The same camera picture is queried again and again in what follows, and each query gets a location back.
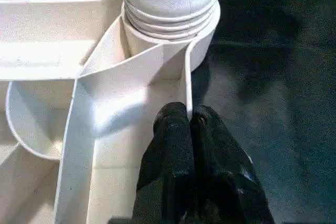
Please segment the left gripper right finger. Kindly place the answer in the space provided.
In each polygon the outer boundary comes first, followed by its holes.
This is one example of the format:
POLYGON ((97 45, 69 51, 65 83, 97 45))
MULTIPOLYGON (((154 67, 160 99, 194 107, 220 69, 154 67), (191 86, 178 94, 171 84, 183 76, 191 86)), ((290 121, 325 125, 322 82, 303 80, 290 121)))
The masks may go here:
POLYGON ((274 223, 253 163, 209 106, 190 122, 203 223, 274 223))

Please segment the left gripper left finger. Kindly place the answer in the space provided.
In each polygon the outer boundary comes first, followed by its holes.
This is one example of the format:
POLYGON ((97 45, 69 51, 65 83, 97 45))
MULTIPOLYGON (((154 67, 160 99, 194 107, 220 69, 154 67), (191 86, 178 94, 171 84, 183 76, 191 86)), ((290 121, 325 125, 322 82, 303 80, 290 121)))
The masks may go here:
POLYGON ((134 223, 181 223, 193 210, 194 155, 183 103, 168 103, 158 112, 136 186, 134 223))

